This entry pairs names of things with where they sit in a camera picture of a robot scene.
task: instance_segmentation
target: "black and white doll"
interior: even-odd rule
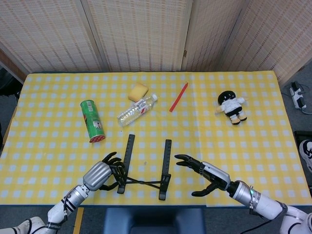
[[[220,106],[217,107],[216,112],[223,112],[231,119],[232,124],[237,125],[241,121],[245,121],[247,116],[243,112],[241,106],[245,102],[243,97],[237,98],[233,91],[224,91],[218,97],[218,103]]]

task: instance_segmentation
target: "doll's white shirt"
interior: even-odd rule
[[[236,108],[241,107],[240,104],[243,103],[244,101],[245,99],[243,97],[226,100],[222,103],[221,110],[224,111],[224,113],[231,112]]]

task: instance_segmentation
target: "robotic arm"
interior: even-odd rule
[[[98,189],[111,190],[118,185],[103,185],[111,176],[111,167],[115,169],[124,167],[121,159],[114,156],[116,152],[110,153],[105,159],[95,164],[84,176],[83,185],[77,185],[48,212],[46,225],[41,218],[33,217],[25,220],[17,227],[1,229],[0,234],[56,234],[61,225],[67,221],[68,216],[88,197],[90,191]]]
[[[231,198],[250,208],[251,214],[259,214],[269,220],[284,216],[281,234],[312,234],[312,214],[274,201],[260,192],[249,187],[243,181],[231,181],[229,174],[208,162],[199,162],[188,155],[175,155],[182,159],[179,166],[192,168],[204,176],[211,184],[202,191],[195,191],[193,196],[206,196],[215,189],[227,191]]]

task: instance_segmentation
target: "table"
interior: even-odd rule
[[[153,109],[124,128],[117,116],[132,102],[136,82],[158,95]],[[186,92],[169,108],[185,82]],[[248,97],[248,120],[231,125],[215,115],[217,97],[232,89]],[[97,105],[106,139],[89,143],[81,101]],[[91,193],[84,205],[238,205],[226,192],[192,197],[208,183],[191,169],[176,166],[175,154],[188,154],[227,171],[266,195],[292,205],[311,204],[292,131],[272,71],[222,73],[30,74],[0,158],[1,204],[55,204],[82,176],[112,151],[123,158],[135,134],[129,176],[159,180],[165,139],[172,140],[172,179],[166,201],[143,185]]]

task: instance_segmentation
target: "power strip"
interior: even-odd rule
[[[297,81],[291,83],[291,87],[289,88],[289,91],[292,96],[294,107],[296,109],[305,109],[307,106],[306,106],[306,103],[304,102],[303,96],[301,94],[300,85]]]

